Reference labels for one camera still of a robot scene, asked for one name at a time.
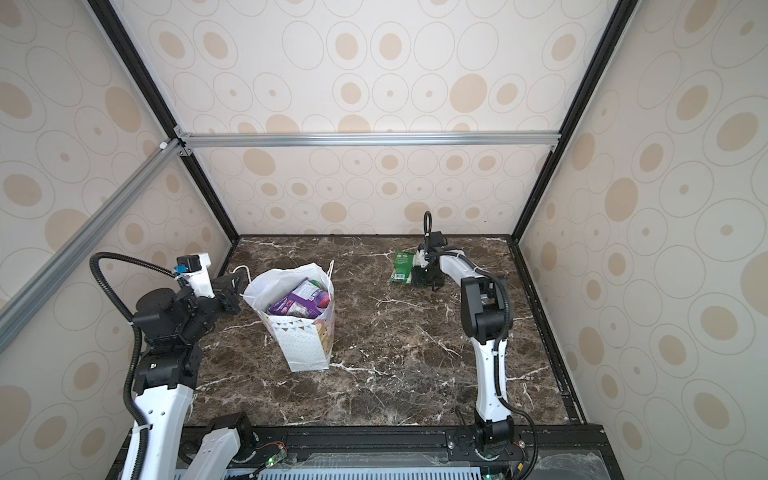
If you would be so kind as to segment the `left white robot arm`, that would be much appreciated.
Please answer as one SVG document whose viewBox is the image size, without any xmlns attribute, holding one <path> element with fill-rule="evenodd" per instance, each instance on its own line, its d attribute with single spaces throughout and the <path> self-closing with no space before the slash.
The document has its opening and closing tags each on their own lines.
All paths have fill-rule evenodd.
<svg viewBox="0 0 768 480">
<path fill-rule="evenodd" d="M 126 387 L 134 417 L 124 479 L 171 479 L 187 410 L 197 386 L 203 351 L 199 341 L 224 315 L 240 312 L 247 280 L 240 274 L 212 281 L 211 297 L 190 286 L 160 288 L 136 304 L 133 323 L 147 350 Z"/>
</svg>

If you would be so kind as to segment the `white paper gift bag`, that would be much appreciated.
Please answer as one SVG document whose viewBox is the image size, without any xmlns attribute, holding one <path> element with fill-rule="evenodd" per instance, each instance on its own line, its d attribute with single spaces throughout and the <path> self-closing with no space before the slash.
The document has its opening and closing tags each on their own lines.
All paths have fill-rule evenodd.
<svg viewBox="0 0 768 480">
<path fill-rule="evenodd" d="M 320 371 L 330 366 L 335 330 L 333 272 L 333 264 L 323 268 L 316 263 L 271 269 L 255 277 L 243 293 L 243 299 L 277 341 L 293 372 Z M 305 278 L 319 281 L 331 295 L 325 312 L 316 319 L 270 315 L 269 307 Z"/>
</svg>

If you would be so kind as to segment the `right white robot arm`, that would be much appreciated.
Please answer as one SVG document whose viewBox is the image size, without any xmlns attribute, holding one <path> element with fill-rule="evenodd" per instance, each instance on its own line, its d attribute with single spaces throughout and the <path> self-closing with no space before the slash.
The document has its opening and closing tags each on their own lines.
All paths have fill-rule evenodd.
<svg viewBox="0 0 768 480">
<path fill-rule="evenodd" d="M 452 279 L 460 289 L 460 319 L 471 340 L 477 371 L 472 433 L 479 451 L 509 440 L 514 433 L 505 386 L 505 352 L 512 324 L 506 283 L 482 269 L 442 232 L 427 230 L 411 270 L 412 284 L 437 290 Z"/>
</svg>

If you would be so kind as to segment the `small purple snack bag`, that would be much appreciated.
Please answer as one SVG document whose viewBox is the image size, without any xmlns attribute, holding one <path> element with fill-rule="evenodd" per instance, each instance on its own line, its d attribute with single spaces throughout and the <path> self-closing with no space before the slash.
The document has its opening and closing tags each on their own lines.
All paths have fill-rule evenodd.
<svg viewBox="0 0 768 480">
<path fill-rule="evenodd" d="M 319 281 L 305 278 L 282 299 L 269 307 L 268 313 L 276 316 L 291 316 L 316 319 L 331 302 L 331 295 Z"/>
</svg>

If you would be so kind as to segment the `green snack bag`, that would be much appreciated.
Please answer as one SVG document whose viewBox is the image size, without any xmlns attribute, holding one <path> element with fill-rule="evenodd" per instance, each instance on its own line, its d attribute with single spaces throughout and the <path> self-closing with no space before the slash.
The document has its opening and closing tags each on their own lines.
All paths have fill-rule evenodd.
<svg viewBox="0 0 768 480">
<path fill-rule="evenodd" d="M 412 283 L 412 269 L 414 266 L 415 254 L 412 252 L 398 251 L 395 254 L 393 271 L 390 281 L 410 285 Z"/>
</svg>

